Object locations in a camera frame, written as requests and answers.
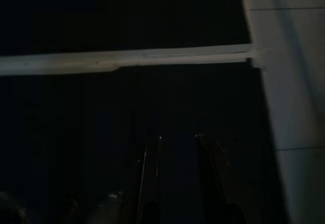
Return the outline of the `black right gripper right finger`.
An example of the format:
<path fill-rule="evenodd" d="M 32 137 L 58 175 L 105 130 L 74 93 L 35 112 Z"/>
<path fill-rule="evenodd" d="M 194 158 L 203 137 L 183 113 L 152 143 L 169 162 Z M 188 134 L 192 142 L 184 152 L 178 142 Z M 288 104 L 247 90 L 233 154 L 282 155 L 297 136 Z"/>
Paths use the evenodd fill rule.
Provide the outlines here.
<path fill-rule="evenodd" d="M 196 135 L 196 145 L 206 223 L 254 223 L 254 195 L 226 152 L 203 134 Z"/>

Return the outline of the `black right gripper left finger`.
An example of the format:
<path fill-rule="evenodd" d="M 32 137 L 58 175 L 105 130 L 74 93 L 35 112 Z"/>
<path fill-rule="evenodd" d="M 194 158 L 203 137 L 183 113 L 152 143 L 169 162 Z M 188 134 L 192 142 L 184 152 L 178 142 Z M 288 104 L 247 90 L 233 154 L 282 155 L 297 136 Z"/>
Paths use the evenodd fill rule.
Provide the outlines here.
<path fill-rule="evenodd" d="M 160 223 L 160 155 L 162 136 L 146 143 L 136 223 Z"/>

